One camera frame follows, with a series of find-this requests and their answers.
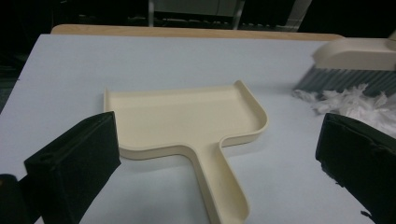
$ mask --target table surface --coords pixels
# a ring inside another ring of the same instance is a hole
[[[105,88],[178,90],[228,86],[240,79],[269,118],[257,140],[223,149],[250,205],[246,223],[373,223],[315,160],[323,116],[290,96],[313,64],[310,55],[324,43],[42,35],[0,115],[0,172],[24,177],[25,159],[79,121],[103,112]],[[121,158],[81,220],[131,222],[208,223],[186,158]]]
[[[125,35],[125,36],[165,36],[201,38],[249,38],[249,39],[289,39],[289,40],[334,40],[342,38],[333,34],[307,34],[292,32],[265,32],[242,30],[163,28],[139,26],[105,26],[62,24],[55,26],[53,35]]]

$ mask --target white paper scraps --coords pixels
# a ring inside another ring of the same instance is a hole
[[[360,84],[343,92],[317,92],[295,90],[293,96],[312,104],[319,114],[335,113],[360,120],[379,131],[396,138],[396,103],[389,102],[382,92],[376,97],[363,94],[367,84]]]

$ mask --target dustpan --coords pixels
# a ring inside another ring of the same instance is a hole
[[[121,156],[186,156],[211,223],[245,221],[248,201],[222,148],[253,141],[268,120],[242,81],[189,90],[106,91],[105,111],[116,114]]]

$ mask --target brush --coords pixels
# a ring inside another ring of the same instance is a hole
[[[342,38],[313,54],[315,64],[295,90],[343,91],[368,84],[367,96],[396,92],[396,31],[389,38]]]

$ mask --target brush bristles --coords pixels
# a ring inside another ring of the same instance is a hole
[[[321,93],[322,91],[343,91],[360,84],[368,84],[364,91],[367,96],[376,96],[381,92],[391,96],[396,92],[396,72],[322,69],[312,66],[294,89]]]

